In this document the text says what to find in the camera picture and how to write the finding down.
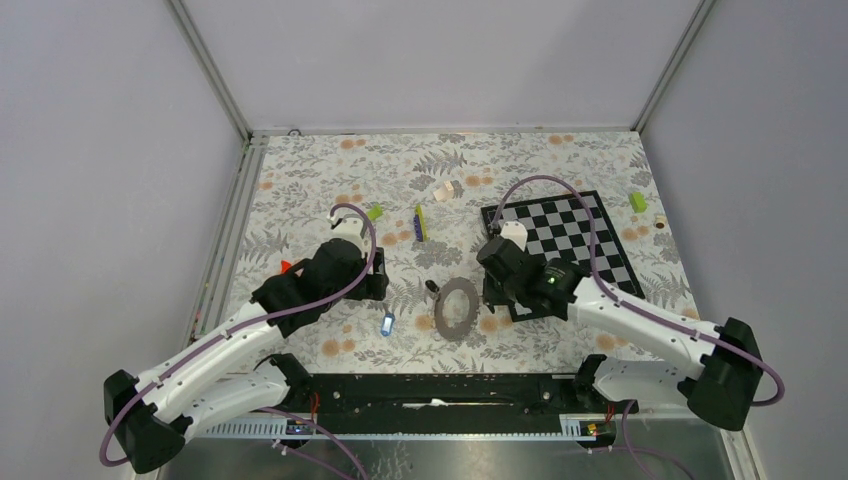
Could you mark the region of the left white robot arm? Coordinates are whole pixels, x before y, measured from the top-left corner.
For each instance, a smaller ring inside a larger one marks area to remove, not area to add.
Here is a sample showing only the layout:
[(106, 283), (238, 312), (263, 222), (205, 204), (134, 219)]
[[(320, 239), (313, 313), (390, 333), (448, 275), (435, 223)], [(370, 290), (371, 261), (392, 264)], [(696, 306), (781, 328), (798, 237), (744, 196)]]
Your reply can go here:
[(172, 460), (198, 433), (243, 413), (304, 407), (311, 376), (291, 354), (270, 354), (244, 380), (218, 380), (249, 357), (315, 323), (341, 299), (382, 300), (389, 283), (381, 247), (364, 253), (341, 238), (268, 278), (215, 330), (162, 364), (104, 382), (109, 436), (125, 462), (149, 473)]

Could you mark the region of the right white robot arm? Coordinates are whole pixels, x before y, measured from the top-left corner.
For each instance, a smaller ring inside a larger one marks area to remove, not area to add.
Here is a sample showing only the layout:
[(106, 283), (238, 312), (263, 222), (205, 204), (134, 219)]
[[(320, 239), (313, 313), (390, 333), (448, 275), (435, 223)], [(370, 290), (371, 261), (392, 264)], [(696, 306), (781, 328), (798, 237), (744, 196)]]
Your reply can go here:
[(573, 386), (583, 410), (597, 412), (609, 402), (674, 404), (724, 430), (745, 425), (764, 371), (746, 323), (687, 320), (574, 263), (532, 256), (502, 237), (490, 240), (477, 261), (486, 274), (488, 302), (516, 303), (542, 317), (580, 322), (653, 354), (648, 361), (587, 356)]

